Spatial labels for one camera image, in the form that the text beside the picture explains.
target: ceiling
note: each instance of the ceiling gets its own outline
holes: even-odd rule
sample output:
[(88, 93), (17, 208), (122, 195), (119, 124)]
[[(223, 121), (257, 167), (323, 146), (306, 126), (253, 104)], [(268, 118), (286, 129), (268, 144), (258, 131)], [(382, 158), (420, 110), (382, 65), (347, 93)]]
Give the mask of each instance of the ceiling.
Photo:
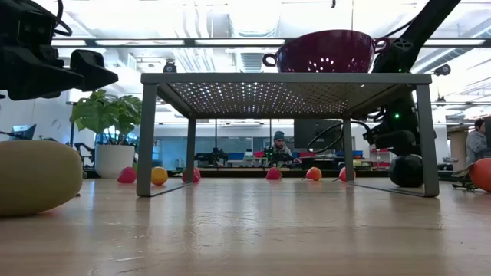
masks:
[[(56, 13), (55, 0), (35, 1)], [(63, 19), (74, 31), (72, 38), (80, 39), (295, 38), (339, 28), (377, 38), (411, 20), (427, 1), (336, 2), (332, 8), (331, 1), (321, 0), (64, 0)], [(491, 38), (491, 1), (462, 0), (433, 38)], [(168, 60), (176, 62), (178, 72), (275, 71), (263, 67), (261, 58), (278, 48), (110, 46), (97, 51), (103, 53), (107, 67), (120, 75), (120, 81), (110, 87), (120, 94), (141, 94), (140, 73), (161, 72)], [(69, 59), (73, 48), (60, 51)], [(412, 71), (431, 72), (443, 64), (450, 65), (452, 73), (434, 78), (433, 100), (440, 95), (446, 101), (491, 101), (491, 49), (424, 48)], [(491, 113), (487, 107), (473, 107), (473, 112), (469, 108), (438, 107), (435, 111), (455, 118), (475, 117), (481, 110)]]

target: person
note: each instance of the person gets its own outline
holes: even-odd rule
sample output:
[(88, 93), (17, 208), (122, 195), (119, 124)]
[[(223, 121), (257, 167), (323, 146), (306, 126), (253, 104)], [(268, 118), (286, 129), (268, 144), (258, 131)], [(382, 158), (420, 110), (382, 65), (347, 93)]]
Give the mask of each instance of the person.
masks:
[(474, 123), (475, 130), (467, 136), (467, 165), (484, 158), (485, 153), (491, 153), (486, 141), (486, 124), (483, 119), (478, 119)]
[[(273, 136), (273, 150), (275, 153), (284, 153), (290, 156), (292, 155), (292, 151), (285, 145), (285, 133), (282, 131), (276, 131)], [(293, 162), (301, 163), (302, 161), (298, 158), (295, 158)]]

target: beanie hat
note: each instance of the beanie hat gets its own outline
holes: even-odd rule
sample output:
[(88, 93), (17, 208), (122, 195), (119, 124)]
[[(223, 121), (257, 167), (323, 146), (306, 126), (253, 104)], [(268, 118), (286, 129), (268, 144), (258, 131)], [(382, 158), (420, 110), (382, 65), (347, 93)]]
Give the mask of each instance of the beanie hat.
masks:
[(278, 139), (284, 140), (285, 139), (285, 133), (282, 131), (276, 131), (275, 135), (273, 136), (273, 141), (276, 141)]

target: black ball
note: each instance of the black ball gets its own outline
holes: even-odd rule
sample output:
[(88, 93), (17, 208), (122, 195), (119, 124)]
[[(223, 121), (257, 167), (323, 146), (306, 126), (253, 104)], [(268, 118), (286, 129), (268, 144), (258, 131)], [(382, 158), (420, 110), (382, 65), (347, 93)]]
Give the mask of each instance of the black ball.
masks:
[(423, 159), (410, 154), (398, 156), (390, 162), (389, 178), (404, 188), (417, 188), (423, 185)]

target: potted plant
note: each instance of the potted plant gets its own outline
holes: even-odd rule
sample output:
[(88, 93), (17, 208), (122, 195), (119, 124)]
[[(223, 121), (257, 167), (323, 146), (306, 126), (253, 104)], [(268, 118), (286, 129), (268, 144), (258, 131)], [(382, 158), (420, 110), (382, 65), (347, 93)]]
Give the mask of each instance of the potted plant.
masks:
[(105, 142), (95, 149), (95, 171), (107, 179), (116, 179), (121, 170), (133, 165), (135, 148), (127, 142), (127, 135), (140, 125), (141, 100), (135, 96), (116, 97), (105, 90), (81, 98), (71, 113), (70, 121), (79, 131), (89, 129), (104, 136)]

